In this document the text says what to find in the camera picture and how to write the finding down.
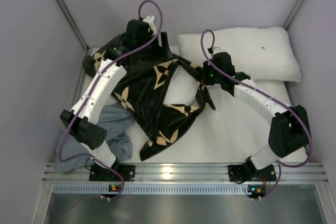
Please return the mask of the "black floral pillowcase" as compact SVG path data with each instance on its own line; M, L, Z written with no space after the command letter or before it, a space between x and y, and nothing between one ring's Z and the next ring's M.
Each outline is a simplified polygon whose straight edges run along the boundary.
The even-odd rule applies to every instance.
M191 105L164 105L172 75L183 67L197 81L197 94ZM139 62L129 68L111 92L120 105L129 111L148 137L140 150L145 161L169 148L192 126L206 105L216 107L202 83L202 67L178 55L167 61Z

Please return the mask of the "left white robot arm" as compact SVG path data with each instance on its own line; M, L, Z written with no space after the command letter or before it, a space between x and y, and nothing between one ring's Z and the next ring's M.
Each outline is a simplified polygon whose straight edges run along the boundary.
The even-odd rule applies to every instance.
M143 50L158 38L163 25L162 13L159 13L159 17L159 27L155 35L148 42L139 48L119 56L115 60L103 60L98 73L96 73L82 97L70 111L64 110L62 112L62 115L66 117L66 133L59 149L58 159L60 162L65 163L77 157L87 156L106 169L110 169L115 163L117 158L106 143L107 133L103 128L97 126L97 122L111 92L126 74L124 67L118 66L117 63ZM62 150L69 133L72 133L72 136L88 153L80 153L68 158L62 158Z

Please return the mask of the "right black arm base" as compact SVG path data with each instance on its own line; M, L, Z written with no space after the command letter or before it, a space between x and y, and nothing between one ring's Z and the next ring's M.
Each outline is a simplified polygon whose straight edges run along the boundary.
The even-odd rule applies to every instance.
M229 165L229 181L242 184L244 182L275 182L277 180L275 168L269 165L261 170L255 170L246 165Z

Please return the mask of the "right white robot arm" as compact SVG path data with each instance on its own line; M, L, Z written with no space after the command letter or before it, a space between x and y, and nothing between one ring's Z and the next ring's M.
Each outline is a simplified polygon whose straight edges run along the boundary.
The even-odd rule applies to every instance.
M291 107L259 89L249 75L237 72L231 56L218 47L205 52L203 82L221 89L257 112L269 125L268 143L248 157L243 170L252 177L258 171L305 147L311 141L308 115L302 106Z

